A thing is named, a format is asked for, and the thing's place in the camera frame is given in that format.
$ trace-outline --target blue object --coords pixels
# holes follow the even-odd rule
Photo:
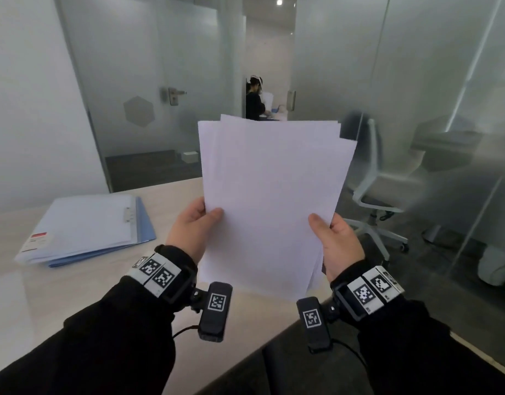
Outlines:
[[[70,263],[83,261],[85,259],[94,258],[95,256],[104,255],[113,251],[122,250],[132,245],[143,244],[148,241],[156,239],[156,232],[153,229],[152,222],[146,209],[144,208],[141,197],[136,198],[137,203],[137,243],[130,245],[115,246],[112,248],[105,248],[104,250],[85,252],[79,255],[66,256],[65,258],[54,259],[49,261],[49,267],[58,267],[68,265]]]

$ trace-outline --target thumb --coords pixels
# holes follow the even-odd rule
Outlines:
[[[205,216],[202,216],[198,222],[203,230],[209,232],[210,229],[218,223],[223,217],[223,209],[215,208],[208,212]]]
[[[313,233],[315,233],[315,236],[318,237],[322,244],[333,235],[329,226],[316,213],[311,213],[307,219],[309,227],[311,227],[311,230],[313,230]]]

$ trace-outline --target office chair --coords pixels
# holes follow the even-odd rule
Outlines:
[[[352,219],[344,219],[350,226],[355,228],[357,236],[368,234],[381,251],[385,261],[389,261],[389,252],[384,246],[381,236],[395,239],[401,242],[401,251],[408,252],[408,239],[389,230],[377,227],[377,211],[385,211],[381,221],[390,218],[395,213],[401,213],[400,208],[382,202],[371,195],[383,197],[386,200],[397,198],[404,184],[410,185],[409,180],[403,176],[385,174],[381,172],[381,139],[377,132],[374,119],[360,112],[348,115],[341,125],[341,137],[344,139],[357,140],[357,148],[349,168],[348,188],[353,192],[353,201],[359,206],[371,209],[367,222]],[[350,180],[361,178],[358,185]]]

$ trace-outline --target person's left hand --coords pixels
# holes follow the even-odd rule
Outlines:
[[[210,230],[222,216],[223,209],[216,208],[207,213],[204,198],[195,199],[177,217],[165,245],[177,246],[198,264],[205,253]]]

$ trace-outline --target white box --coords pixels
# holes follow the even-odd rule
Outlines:
[[[199,162],[199,154],[196,151],[183,152],[181,160],[186,163]]]

